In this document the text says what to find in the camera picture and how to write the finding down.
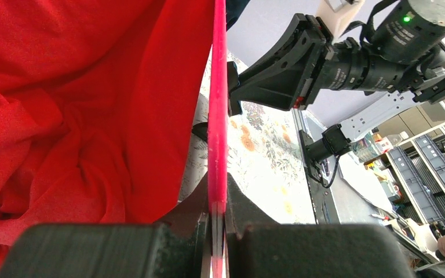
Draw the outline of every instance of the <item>cable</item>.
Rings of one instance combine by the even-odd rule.
[[[340,159],[340,155],[337,155],[335,157],[335,166],[333,168],[333,173],[331,175],[331,179],[328,185],[324,185],[323,187],[328,189],[331,187],[331,184],[333,183],[334,179],[335,179],[335,175],[337,174],[337,170],[338,170],[338,160]]]
[[[365,43],[364,39],[366,39],[368,42],[371,42],[371,38],[373,37],[373,34],[375,32],[373,17],[377,13],[386,9],[387,7],[391,6],[391,4],[393,4],[397,1],[398,0],[382,0],[381,2],[377,3],[373,7],[373,10],[371,11],[369,18],[367,19],[367,23],[364,23],[362,21],[353,21],[349,24],[349,26],[347,26],[347,28],[342,33],[342,35],[344,35],[345,33],[349,32],[350,30],[352,30],[356,27],[362,27],[361,33],[359,36],[361,46],[363,46],[363,44]]]
[[[330,224],[330,214],[329,214],[329,210],[327,208],[327,203],[325,202],[325,195],[323,195],[323,201],[322,201],[322,212],[323,215],[325,216],[325,223]]]

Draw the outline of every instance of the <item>red fabric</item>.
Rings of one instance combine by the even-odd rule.
[[[41,222],[176,205],[212,0],[0,0],[0,265]]]

